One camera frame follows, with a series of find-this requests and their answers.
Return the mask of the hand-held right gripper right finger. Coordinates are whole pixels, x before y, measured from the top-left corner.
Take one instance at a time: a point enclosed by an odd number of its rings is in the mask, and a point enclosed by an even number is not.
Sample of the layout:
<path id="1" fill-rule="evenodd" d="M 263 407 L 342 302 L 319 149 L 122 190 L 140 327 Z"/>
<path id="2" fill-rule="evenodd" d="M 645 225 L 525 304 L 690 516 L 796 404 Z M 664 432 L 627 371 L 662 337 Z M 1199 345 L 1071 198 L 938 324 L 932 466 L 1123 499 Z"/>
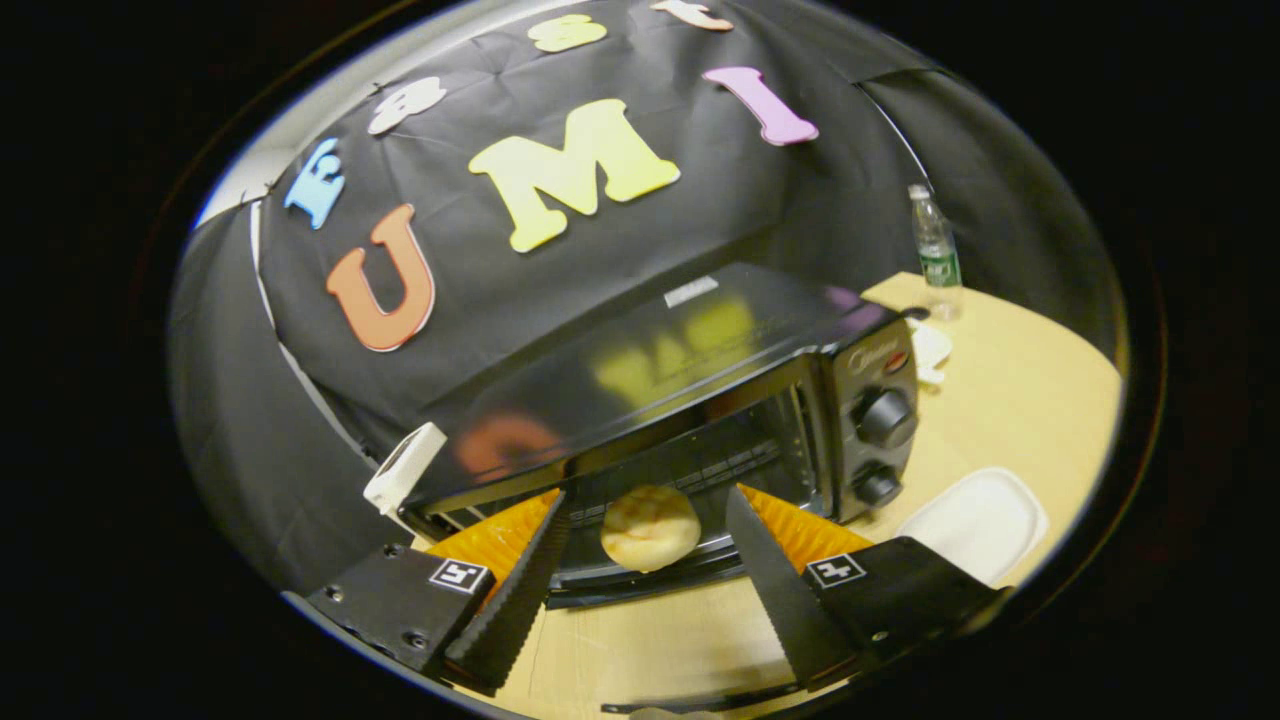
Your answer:
<path id="1" fill-rule="evenodd" d="M 899 666 L 982 630 L 1006 605 L 1005 589 L 911 537 L 876 543 L 749 486 L 730 491 L 726 523 L 805 691 Z"/>

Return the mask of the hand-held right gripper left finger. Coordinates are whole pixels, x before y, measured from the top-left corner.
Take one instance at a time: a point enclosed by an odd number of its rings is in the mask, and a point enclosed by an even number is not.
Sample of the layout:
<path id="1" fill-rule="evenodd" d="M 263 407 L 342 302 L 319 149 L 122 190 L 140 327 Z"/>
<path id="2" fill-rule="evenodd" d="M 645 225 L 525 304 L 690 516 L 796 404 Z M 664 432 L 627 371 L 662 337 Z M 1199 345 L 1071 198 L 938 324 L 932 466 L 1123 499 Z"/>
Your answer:
<path id="1" fill-rule="evenodd" d="M 305 607 L 412 673 L 494 696 L 559 566 L 568 501 L 549 489 L 428 551 L 385 544 L 307 594 Z"/>

